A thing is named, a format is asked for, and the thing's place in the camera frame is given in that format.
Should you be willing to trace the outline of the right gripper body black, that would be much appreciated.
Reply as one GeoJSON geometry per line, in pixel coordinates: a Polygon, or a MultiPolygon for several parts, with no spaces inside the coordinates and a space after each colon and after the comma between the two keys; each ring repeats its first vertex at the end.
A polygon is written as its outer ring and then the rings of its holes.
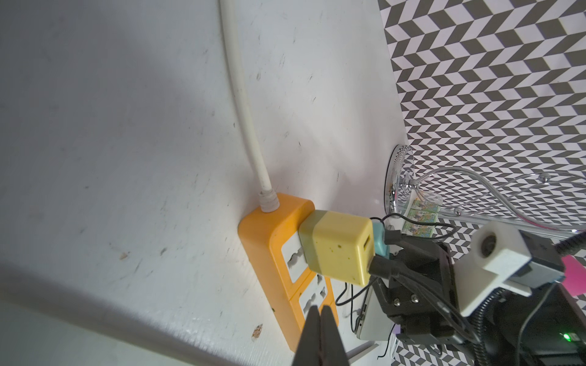
{"type": "Polygon", "coordinates": [[[450,251],[442,242],[402,239],[396,255],[375,256],[375,295],[412,346],[471,352],[476,331],[459,311],[450,251]]]}

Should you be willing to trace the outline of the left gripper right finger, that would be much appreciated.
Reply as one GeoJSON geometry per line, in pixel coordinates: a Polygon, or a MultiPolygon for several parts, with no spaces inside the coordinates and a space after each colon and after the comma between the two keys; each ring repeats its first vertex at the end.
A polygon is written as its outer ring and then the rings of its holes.
{"type": "Polygon", "coordinates": [[[334,313],[324,306],[320,313],[320,361],[322,366],[350,366],[334,313]]]}

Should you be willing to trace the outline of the teal charger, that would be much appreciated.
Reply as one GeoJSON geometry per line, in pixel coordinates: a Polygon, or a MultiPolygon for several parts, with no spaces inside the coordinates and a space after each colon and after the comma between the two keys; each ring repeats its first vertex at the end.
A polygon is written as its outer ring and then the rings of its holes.
{"type": "Polygon", "coordinates": [[[374,234],[374,248],[375,254],[389,257],[389,247],[385,244],[385,225],[377,220],[372,220],[373,234],[374,234]]]}

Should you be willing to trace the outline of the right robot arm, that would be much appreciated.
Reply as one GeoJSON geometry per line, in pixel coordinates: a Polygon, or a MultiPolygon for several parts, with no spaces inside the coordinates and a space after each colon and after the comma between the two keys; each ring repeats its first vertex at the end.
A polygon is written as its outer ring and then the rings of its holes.
{"type": "Polygon", "coordinates": [[[457,261],[441,242],[399,245],[369,273],[402,343],[463,352],[477,365],[585,363],[585,315],[563,286],[566,244],[489,231],[457,261]]]}

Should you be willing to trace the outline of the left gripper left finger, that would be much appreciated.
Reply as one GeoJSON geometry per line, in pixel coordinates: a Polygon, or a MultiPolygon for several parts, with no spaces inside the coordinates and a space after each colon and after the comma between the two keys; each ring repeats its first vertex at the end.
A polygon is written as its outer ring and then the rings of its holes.
{"type": "Polygon", "coordinates": [[[321,365],[321,322],[317,306],[308,311],[304,329],[298,343],[292,366],[319,366],[321,365]]]}

